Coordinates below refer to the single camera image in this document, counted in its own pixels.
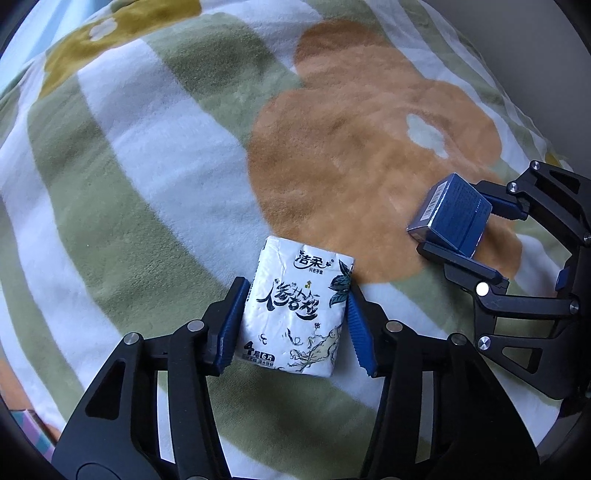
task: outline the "white spot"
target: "white spot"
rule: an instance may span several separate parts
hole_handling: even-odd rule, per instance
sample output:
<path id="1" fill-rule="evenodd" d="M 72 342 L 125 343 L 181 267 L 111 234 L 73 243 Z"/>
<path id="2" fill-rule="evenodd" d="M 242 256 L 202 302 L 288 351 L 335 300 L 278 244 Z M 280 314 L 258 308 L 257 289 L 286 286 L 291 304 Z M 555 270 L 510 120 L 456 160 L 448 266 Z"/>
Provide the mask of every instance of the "white spot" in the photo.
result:
<path id="1" fill-rule="evenodd" d="M 101 38 L 106 37 L 110 33 L 113 33 L 116 28 L 117 22 L 114 18 L 109 17 L 104 22 L 99 23 L 98 25 L 95 25 L 90 29 L 90 41 L 99 41 Z"/>
<path id="2" fill-rule="evenodd" d="M 433 150 L 440 158 L 448 158 L 445 151 L 445 139 L 443 134 L 434 126 L 429 125 L 421 117 L 414 113 L 407 115 L 408 137 L 419 147 Z"/>

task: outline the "tissue pack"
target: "tissue pack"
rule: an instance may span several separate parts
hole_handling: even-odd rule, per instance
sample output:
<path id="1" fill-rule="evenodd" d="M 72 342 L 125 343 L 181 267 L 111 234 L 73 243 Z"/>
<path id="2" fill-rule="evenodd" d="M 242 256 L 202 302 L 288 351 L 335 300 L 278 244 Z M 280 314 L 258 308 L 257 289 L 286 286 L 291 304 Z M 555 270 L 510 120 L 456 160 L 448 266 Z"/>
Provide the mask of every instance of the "tissue pack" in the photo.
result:
<path id="1" fill-rule="evenodd" d="M 329 377 L 353 258 L 269 236 L 246 299 L 236 355 L 266 368 Z"/>

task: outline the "barcode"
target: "barcode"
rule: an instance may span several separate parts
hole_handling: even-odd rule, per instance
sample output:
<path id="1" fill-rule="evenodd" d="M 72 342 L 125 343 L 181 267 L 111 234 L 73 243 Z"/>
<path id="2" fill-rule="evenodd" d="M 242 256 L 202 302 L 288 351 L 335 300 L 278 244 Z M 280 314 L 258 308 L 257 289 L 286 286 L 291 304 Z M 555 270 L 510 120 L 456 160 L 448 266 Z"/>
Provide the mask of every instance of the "barcode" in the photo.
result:
<path id="1" fill-rule="evenodd" d="M 439 185 L 439 187 L 437 187 L 435 189 L 435 193 L 433 194 L 433 197 L 431 198 L 429 205 L 427 205 L 427 209 L 425 210 L 425 213 L 423 213 L 423 216 L 421 217 L 421 220 L 420 220 L 421 222 L 423 220 L 427 220 L 431 216 L 431 214 L 433 213 L 433 210 L 435 209 L 435 205 L 437 205 L 439 198 L 441 198 L 441 194 L 443 193 L 443 189 L 445 188 L 445 185 L 447 185 L 447 180 L 444 181 L 441 185 Z"/>

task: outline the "blue box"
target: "blue box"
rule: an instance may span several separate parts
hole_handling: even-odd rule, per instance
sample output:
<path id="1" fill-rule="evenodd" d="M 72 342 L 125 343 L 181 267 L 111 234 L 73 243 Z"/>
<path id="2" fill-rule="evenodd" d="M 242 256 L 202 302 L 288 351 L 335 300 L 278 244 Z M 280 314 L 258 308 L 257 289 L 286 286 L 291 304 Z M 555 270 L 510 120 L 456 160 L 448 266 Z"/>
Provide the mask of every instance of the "blue box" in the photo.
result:
<path id="1" fill-rule="evenodd" d="M 472 257 L 491 210 L 472 185 L 452 173 L 429 190 L 407 232 L 419 242 Z"/>

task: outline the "bed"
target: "bed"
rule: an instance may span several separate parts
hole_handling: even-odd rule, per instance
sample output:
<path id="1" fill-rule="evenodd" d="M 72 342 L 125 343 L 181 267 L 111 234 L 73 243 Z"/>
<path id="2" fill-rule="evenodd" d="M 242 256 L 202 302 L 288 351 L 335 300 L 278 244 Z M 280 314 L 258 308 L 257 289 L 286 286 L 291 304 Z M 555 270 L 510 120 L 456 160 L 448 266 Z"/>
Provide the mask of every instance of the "bed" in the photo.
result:
<path id="1" fill-rule="evenodd" d="M 366 298 L 417 332 L 471 338 L 470 297 L 421 260 L 408 221 L 453 171 L 570 168 L 417 0 L 115 0 L 70 30 L 21 52 L 0 98 L 2 395 L 56 437 L 124 334 L 199 318 L 253 277 L 270 234 L 355 257 Z M 531 219 L 494 218 L 476 258 L 510 293 L 551 296 L 567 252 Z M 560 402 L 492 369 L 540 443 Z M 209 388 L 232 475 L 319 479 L 356 475 L 381 382 L 344 329 L 329 379 L 235 361 Z"/>

